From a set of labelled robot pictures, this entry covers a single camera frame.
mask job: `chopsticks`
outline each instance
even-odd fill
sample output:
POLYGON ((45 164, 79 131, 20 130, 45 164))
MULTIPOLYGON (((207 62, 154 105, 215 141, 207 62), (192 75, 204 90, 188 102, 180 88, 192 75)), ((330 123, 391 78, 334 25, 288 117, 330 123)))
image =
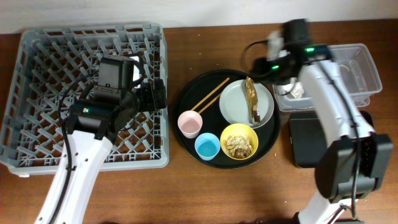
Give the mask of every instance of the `chopsticks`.
MULTIPOLYGON (((220 83, 213 91, 211 91, 207 96, 205 96, 198 104, 196 104, 191 110, 194 110, 198 108, 204 101, 206 101, 213 93, 215 93, 218 89, 220 89, 226 82, 228 82, 229 78, 226 78, 222 83, 220 83)), ((205 107, 203 107, 199 113, 202 113, 207 107, 209 107, 212 103, 214 103, 219 97, 221 96, 221 93, 216 96, 214 99, 212 99, 205 107)))

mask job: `wooden table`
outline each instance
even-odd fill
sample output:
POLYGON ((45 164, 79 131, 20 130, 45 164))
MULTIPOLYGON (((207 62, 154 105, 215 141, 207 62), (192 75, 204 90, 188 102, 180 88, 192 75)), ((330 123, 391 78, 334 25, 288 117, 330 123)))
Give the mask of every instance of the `wooden table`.
MULTIPOLYGON (((249 43, 262 40, 278 24, 166 29, 169 46, 169 114, 177 94, 192 78, 219 68, 241 69, 249 43)), ((368 46, 383 90, 365 108, 378 133, 398 143, 398 20, 311 23, 315 43, 368 46)), ((0 111, 20 35, 0 35, 0 111)), ((263 55, 255 48, 249 59, 263 55)), ((98 175, 84 223, 239 223, 257 218, 291 218, 315 191, 313 169, 293 165, 287 118, 272 150, 259 162, 236 170, 208 167, 194 160, 170 127, 170 163, 163 169, 102 172, 98 175)), ((0 166, 0 222, 32 223, 40 212, 52 175, 19 178, 0 166)), ((358 203, 367 223, 398 220, 398 153, 394 152, 382 189, 358 203)))

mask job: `round black tray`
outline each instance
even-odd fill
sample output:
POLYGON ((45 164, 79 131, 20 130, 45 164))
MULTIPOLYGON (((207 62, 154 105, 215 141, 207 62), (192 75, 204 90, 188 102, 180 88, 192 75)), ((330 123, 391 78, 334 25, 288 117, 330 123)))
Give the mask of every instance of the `round black tray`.
MULTIPOLYGON (((265 125, 255 129, 255 132, 259 137, 259 147, 256 153, 249 159, 245 159, 242 161, 231 159, 222 151, 222 149, 220 149, 220 152, 214 159, 210 161, 204 161, 203 159, 200 159, 195 150, 194 144, 196 138, 188 139, 178 129, 178 116, 184 111, 192 109, 201 99, 209 94, 209 92, 214 90, 227 77, 229 77, 228 83, 221 87, 220 90, 218 90, 216 93, 212 94, 206 102, 202 103, 197 111, 199 111, 219 93, 221 93, 228 84, 236 80, 245 79, 246 76, 247 75, 245 73, 237 70, 216 70, 212 72, 207 72, 200 75, 199 77, 194 78, 190 83, 188 83, 188 85, 182 90, 180 96, 177 98, 178 103, 176 108, 174 109, 173 117, 173 127, 177 138, 185 146, 185 150, 187 150, 187 152, 192 157, 206 165, 222 169, 233 169, 248 166, 265 156, 275 144, 275 141, 280 131, 279 110, 275 98, 274 113, 271 116, 270 120, 265 125)), ((213 133, 218 138, 220 138, 224 128, 229 125, 227 120, 225 120, 223 115, 221 114, 219 100, 215 101, 204 112, 202 112, 201 116, 203 119, 203 126, 199 134, 213 133)))

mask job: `transparent bin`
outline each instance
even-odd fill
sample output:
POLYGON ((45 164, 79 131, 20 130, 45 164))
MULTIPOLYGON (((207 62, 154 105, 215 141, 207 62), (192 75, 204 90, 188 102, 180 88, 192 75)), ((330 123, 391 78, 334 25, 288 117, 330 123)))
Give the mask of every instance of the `transparent bin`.
MULTIPOLYGON (((367 106, 369 97, 382 90, 382 85, 368 48, 363 44, 346 44, 329 46, 336 61, 340 65, 340 72, 344 84, 355 105, 367 106)), ((300 99, 284 93, 280 86, 273 86, 275 98, 282 112, 313 110, 311 98, 304 92, 300 99)))
MULTIPOLYGON (((0 162, 21 177, 53 174, 62 155, 57 115, 63 92, 78 77, 98 69, 104 55, 138 54, 145 82, 163 79, 167 90, 167 44, 162 26, 74 27, 29 30, 19 44, 0 132, 0 162)), ((63 102, 66 110, 96 76, 84 80, 63 102)), ((161 168, 169 162, 167 108, 139 113, 120 132, 101 171, 161 168)))

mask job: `food in bowl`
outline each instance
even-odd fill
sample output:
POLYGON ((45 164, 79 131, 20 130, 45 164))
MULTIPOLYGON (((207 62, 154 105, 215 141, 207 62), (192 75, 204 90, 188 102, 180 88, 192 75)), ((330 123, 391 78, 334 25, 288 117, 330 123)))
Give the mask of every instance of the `food in bowl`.
POLYGON ((223 144, 229 156, 236 159, 249 157, 253 150, 249 136, 246 134, 230 135, 223 141, 223 144))

